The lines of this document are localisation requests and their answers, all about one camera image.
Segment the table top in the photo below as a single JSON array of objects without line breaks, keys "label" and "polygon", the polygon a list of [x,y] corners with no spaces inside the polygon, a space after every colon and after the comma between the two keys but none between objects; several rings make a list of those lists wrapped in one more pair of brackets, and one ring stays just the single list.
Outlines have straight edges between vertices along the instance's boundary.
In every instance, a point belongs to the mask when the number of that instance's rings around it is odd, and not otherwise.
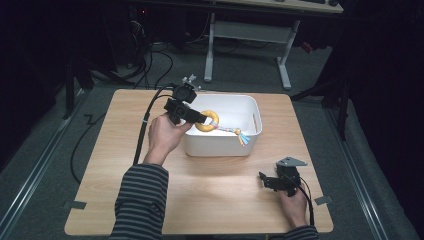
[{"label": "table top", "polygon": [[[75,197],[86,202],[86,207],[71,210],[65,225],[67,234],[111,233],[122,176],[133,163],[141,120],[155,93],[115,92]],[[170,174],[163,234],[287,232],[289,224],[278,194],[264,188],[258,177],[259,171],[275,176],[275,162],[287,156],[308,163],[298,171],[309,185],[312,199],[323,195],[290,98],[283,94],[243,94],[256,100],[263,125],[252,152],[245,157],[190,157],[181,144],[171,152],[163,165]],[[156,101],[149,121],[164,113],[165,102],[166,97]],[[146,134],[141,161],[147,144]],[[314,201],[313,205],[318,231],[332,231],[327,206],[317,206]]]},{"label": "table top", "polygon": [[245,4],[245,5],[257,5],[261,7],[273,7],[273,8],[285,8],[301,11],[311,11],[319,13],[342,13],[343,8],[340,4],[332,7],[326,3],[312,3],[300,0],[285,0],[284,2],[278,2],[276,0],[216,0],[217,2],[223,3],[234,3],[234,4]]}]

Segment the striped sleeve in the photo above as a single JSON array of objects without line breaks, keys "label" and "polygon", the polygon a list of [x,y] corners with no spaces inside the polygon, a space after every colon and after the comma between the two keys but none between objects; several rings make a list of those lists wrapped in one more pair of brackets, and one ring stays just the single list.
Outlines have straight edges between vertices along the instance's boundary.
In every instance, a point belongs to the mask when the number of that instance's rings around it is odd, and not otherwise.
[{"label": "striped sleeve", "polygon": [[285,235],[285,240],[317,240],[319,239],[318,231],[314,226],[305,225],[295,228]]},{"label": "striped sleeve", "polygon": [[168,177],[159,165],[128,169],[115,202],[116,221],[109,239],[162,239]]}]

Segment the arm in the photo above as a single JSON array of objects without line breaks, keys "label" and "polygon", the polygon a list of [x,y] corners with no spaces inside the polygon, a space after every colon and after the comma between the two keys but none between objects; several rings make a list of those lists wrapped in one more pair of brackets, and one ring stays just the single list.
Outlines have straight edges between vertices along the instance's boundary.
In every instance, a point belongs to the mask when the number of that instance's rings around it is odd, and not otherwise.
[{"label": "arm", "polygon": [[286,191],[279,191],[283,213],[289,220],[292,230],[285,235],[286,240],[319,239],[317,229],[308,225],[305,217],[306,197],[300,190],[288,197]]},{"label": "arm", "polygon": [[166,114],[152,121],[143,163],[132,166],[122,179],[109,239],[162,239],[169,176],[162,164],[191,126],[175,126]]}]

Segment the dark background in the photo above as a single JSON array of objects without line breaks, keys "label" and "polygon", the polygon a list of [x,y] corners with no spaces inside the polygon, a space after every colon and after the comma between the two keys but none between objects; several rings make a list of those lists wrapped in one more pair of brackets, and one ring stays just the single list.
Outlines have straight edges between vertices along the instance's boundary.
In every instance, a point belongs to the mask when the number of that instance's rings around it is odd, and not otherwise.
[{"label": "dark background", "polygon": [[[305,21],[296,44],[306,41],[314,48],[334,47],[317,85],[334,79],[348,81],[349,95],[370,148],[406,215],[424,237],[423,220],[419,216],[424,211],[421,204],[424,197],[419,192],[424,171],[423,3],[418,0],[341,3],[346,16],[372,21],[353,22],[345,27],[338,23],[316,27],[322,24]],[[108,33],[104,16],[93,14],[99,13],[95,11],[97,5],[91,5],[92,10],[86,13],[83,10],[87,8],[79,8],[76,3],[70,8],[64,6],[49,1],[1,3],[1,169],[37,119],[55,104],[57,89],[66,79],[66,65],[76,55],[90,53],[85,56],[110,70],[125,61],[122,60],[125,57],[116,55],[114,41],[119,39]],[[175,17],[156,26],[160,37],[175,45],[184,41],[181,37],[187,28],[199,32],[193,23],[169,27],[185,22],[184,12],[159,10],[158,13],[153,9],[152,13]],[[205,17],[204,13],[188,14],[192,18]],[[91,24],[84,27],[75,24],[81,21]],[[97,58],[100,52],[104,55]]]}]

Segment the handheld controller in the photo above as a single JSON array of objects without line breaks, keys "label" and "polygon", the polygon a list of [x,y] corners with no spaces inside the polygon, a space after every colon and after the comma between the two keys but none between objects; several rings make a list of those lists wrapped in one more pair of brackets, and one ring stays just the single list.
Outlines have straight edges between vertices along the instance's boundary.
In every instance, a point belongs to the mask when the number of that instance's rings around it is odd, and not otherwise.
[{"label": "handheld controller", "polygon": [[187,80],[183,79],[184,84],[182,86],[176,86],[172,90],[172,98],[168,98],[165,109],[169,114],[169,118],[172,123],[179,124],[181,119],[186,120],[189,123],[205,123],[206,116],[200,112],[191,109],[184,102],[192,103],[197,97],[195,89],[199,89],[191,83],[196,77],[193,75]]},{"label": "handheld controller", "polygon": [[297,166],[306,166],[306,162],[302,162],[292,157],[286,157],[277,161],[277,178],[267,177],[259,172],[259,177],[264,183],[264,187],[273,189],[274,191],[287,191],[289,197],[296,193],[296,188],[300,186],[300,174]]}]

